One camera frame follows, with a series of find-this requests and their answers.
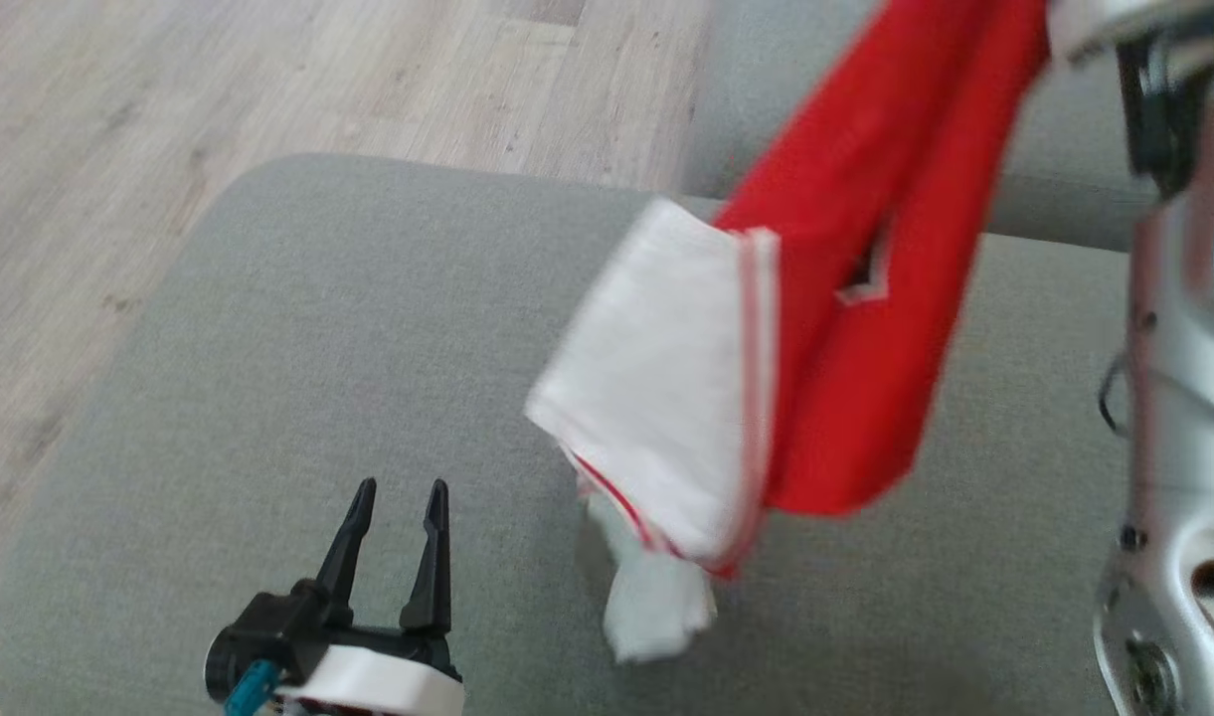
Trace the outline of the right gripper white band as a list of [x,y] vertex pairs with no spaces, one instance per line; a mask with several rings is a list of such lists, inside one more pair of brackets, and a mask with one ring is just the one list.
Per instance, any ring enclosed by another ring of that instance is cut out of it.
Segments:
[[1214,1],[1051,1],[1049,53],[1057,63],[1079,63],[1138,38],[1196,28],[1212,19]]

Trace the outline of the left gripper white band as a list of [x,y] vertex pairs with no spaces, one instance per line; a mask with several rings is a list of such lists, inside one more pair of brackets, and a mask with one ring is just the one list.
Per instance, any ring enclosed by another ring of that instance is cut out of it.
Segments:
[[353,623],[348,607],[358,555],[371,525],[378,481],[365,477],[348,502],[311,583],[280,595],[278,631],[320,653],[314,669],[300,666],[300,684],[279,687],[282,715],[461,715],[464,681],[450,661],[450,491],[433,481],[422,519],[426,533],[410,599],[398,631],[327,627]]

